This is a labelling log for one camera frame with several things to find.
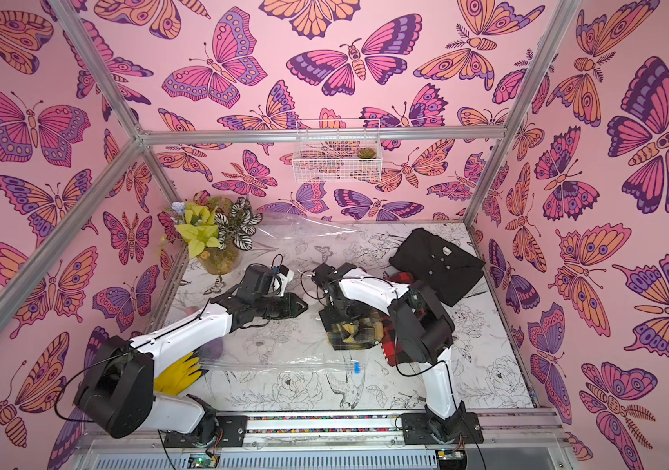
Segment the clear plastic vacuum bag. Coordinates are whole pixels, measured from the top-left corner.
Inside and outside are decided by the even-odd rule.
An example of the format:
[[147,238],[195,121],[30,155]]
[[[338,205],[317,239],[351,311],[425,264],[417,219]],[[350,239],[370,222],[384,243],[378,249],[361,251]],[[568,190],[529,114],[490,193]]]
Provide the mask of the clear plastic vacuum bag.
[[[287,320],[302,315],[308,304],[289,291],[293,271],[286,266],[248,266],[238,285],[210,298],[195,313],[172,325],[173,343],[183,353],[193,351],[256,319]],[[411,362],[424,369],[412,375],[424,378],[436,373],[450,376],[454,324],[434,291],[422,281],[397,283],[369,275],[354,264],[334,268],[320,264],[312,280],[323,291],[324,312],[336,323],[354,320],[357,307],[387,315],[394,339]]]

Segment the yellow plaid shirt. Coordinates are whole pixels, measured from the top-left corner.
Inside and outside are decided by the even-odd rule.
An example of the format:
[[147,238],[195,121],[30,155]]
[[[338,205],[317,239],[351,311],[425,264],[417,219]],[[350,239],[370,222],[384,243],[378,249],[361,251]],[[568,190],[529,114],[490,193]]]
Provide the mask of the yellow plaid shirt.
[[388,316],[372,307],[357,309],[357,313],[361,313],[359,318],[345,321],[328,307],[319,312],[328,344],[335,351],[369,350],[383,341]]

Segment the red black plaid shirt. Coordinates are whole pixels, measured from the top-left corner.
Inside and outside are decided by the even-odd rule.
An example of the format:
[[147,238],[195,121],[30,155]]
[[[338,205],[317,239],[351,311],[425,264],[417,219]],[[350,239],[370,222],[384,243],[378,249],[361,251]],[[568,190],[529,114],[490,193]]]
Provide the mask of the red black plaid shirt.
[[410,291],[416,281],[410,272],[396,272],[384,280],[386,286],[377,294],[377,301],[373,304],[375,309],[388,316],[381,348],[388,364],[393,367],[421,362],[411,329],[411,320],[416,318],[416,313],[422,312],[415,307],[417,298]]

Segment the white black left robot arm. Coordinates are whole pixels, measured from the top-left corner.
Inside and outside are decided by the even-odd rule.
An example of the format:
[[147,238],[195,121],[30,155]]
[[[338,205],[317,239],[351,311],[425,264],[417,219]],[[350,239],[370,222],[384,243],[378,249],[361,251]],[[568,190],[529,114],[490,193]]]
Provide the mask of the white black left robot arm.
[[287,266],[252,264],[238,285],[196,313],[132,340],[109,338],[83,371],[75,407],[114,439],[152,430],[183,435],[197,447],[213,444],[220,432],[214,407],[195,396],[160,392],[155,381],[185,356],[257,318],[304,313],[308,305],[287,289],[293,278]]

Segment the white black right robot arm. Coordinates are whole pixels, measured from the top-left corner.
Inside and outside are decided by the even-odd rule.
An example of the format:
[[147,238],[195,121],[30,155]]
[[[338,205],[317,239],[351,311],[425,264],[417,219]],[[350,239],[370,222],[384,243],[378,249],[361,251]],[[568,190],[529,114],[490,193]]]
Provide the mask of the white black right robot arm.
[[330,344],[391,345],[420,364],[410,375],[424,380],[428,429],[440,442],[458,439],[470,421],[451,370],[455,325],[430,286],[378,278],[354,264],[320,264],[311,280],[322,294],[320,318]]

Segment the black folded shirt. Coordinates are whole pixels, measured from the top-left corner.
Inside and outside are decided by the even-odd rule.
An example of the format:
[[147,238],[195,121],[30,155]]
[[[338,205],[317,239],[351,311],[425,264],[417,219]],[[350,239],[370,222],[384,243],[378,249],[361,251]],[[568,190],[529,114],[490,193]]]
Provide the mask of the black folded shirt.
[[424,228],[414,229],[389,263],[434,289],[438,300],[454,307],[483,278],[485,262]]

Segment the potted plant in glass vase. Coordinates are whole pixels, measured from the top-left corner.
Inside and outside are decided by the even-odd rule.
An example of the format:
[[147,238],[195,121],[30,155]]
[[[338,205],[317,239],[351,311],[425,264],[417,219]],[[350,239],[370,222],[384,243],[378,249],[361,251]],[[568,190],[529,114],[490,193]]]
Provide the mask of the potted plant in glass vase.
[[158,219],[165,241],[183,242],[191,260],[220,276],[232,272],[240,254],[253,248],[252,237],[263,215],[244,197],[232,201],[201,191],[190,200],[173,203]]

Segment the yellow rubber glove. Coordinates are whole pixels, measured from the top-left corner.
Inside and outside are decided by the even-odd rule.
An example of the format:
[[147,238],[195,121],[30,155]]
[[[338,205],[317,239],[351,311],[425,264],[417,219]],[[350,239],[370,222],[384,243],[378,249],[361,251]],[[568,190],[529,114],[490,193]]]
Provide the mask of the yellow rubber glove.
[[168,396],[178,396],[202,375],[200,358],[191,352],[168,366],[155,378],[154,391]]

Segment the small green succulent plant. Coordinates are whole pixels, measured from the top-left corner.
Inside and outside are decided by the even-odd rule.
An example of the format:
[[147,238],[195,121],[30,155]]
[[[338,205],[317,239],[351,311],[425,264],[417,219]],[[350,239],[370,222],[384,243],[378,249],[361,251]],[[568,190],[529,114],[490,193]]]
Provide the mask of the small green succulent plant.
[[377,154],[377,150],[372,147],[361,148],[357,153],[357,157],[360,160],[373,160],[377,158],[377,156],[379,156],[379,154]]

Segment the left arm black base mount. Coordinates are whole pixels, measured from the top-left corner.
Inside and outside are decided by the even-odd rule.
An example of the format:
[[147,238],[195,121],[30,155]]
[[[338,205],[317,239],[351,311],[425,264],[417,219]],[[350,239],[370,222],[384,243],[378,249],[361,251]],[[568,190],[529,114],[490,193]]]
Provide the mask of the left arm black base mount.
[[247,415],[213,414],[188,434],[163,433],[167,448],[241,448],[248,424]]

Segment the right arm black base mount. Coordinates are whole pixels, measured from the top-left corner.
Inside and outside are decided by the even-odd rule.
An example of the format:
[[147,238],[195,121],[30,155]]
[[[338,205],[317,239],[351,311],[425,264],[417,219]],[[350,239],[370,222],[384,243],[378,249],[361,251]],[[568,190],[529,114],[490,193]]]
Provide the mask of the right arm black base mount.
[[395,420],[407,445],[483,444],[484,436],[476,413],[459,407],[447,418],[441,418],[426,407],[424,413],[402,413]]

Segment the aluminium front rail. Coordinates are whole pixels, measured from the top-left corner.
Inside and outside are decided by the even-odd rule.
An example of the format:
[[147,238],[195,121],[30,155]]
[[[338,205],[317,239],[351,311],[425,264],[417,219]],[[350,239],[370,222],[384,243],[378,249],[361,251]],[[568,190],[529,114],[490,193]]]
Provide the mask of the aluminium front rail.
[[546,448],[570,456],[563,424],[544,409],[475,409],[477,422],[461,438],[440,441],[428,430],[422,413],[408,409],[227,412],[219,415],[226,427],[220,442],[189,446],[185,438],[159,438],[155,431],[136,432],[114,440],[101,431],[87,431],[74,453],[76,463],[99,454],[166,454],[188,456],[224,450],[282,452],[283,450],[491,450]]

